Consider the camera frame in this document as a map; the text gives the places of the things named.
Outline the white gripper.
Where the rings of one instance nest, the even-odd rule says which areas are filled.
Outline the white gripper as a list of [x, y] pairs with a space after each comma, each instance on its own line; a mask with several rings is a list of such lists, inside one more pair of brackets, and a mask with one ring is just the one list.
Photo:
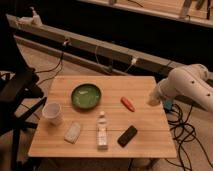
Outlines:
[[148, 104], [157, 106], [161, 102], [171, 98], [171, 88], [167, 79], [163, 79], [157, 83], [155, 88], [149, 94]]

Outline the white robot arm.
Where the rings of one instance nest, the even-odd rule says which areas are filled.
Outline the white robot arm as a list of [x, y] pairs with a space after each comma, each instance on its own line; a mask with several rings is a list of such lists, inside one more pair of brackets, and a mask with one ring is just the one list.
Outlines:
[[213, 113], [213, 87], [206, 83], [208, 76], [209, 71], [202, 64], [176, 67], [169, 72], [167, 78], [157, 83], [149, 95], [148, 104], [156, 106], [183, 95]]

